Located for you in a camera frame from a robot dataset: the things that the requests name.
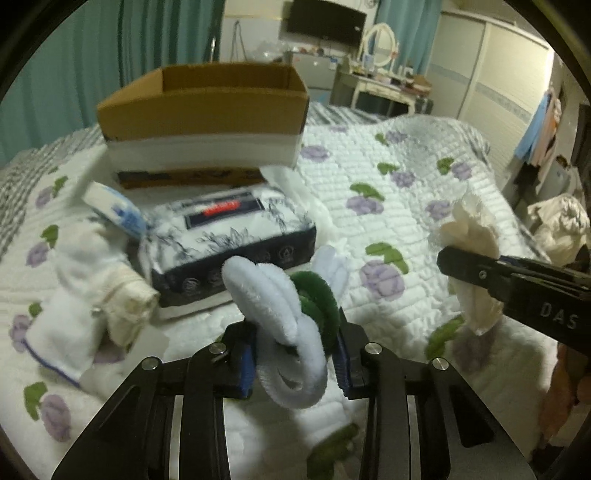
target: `wardrobe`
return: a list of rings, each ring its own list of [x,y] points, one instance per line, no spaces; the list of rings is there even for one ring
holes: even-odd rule
[[[554,51],[512,24],[463,11],[441,13],[426,77],[433,115],[476,127],[491,144],[497,185],[547,90]]]

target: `open cardboard box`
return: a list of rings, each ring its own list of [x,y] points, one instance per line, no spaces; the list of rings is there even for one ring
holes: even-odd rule
[[[290,65],[208,63],[154,70],[97,111],[124,187],[238,186],[296,165],[308,102]]]

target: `curtain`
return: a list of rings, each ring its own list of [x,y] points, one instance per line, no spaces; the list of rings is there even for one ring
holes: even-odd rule
[[[209,61],[224,0],[88,0],[33,54],[0,103],[0,168],[96,123],[95,107],[157,67]]]
[[[394,63],[412,65],[415,73],[425,73],[435,38],[437,22],[441,14],[442,0],[381,0],[376,23],[386,23],[392,28],[400,52]]]

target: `black screen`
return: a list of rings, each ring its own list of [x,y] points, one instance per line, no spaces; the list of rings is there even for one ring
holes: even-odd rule
[[[287,31],[357,47],[364,23],[365,14],[353,8],[326,0],[294,0]]]

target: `red logo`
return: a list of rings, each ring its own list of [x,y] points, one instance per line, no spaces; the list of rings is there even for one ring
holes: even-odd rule
[[[239,206],[240,202],[238,200],[228,200],[227,202],[218,203],[209,208],[206,208],[203,211],[203,214],[207,217],[211,217],[212,215],[216,215],[218,213],[231,212],[233,210],[237,210]]]

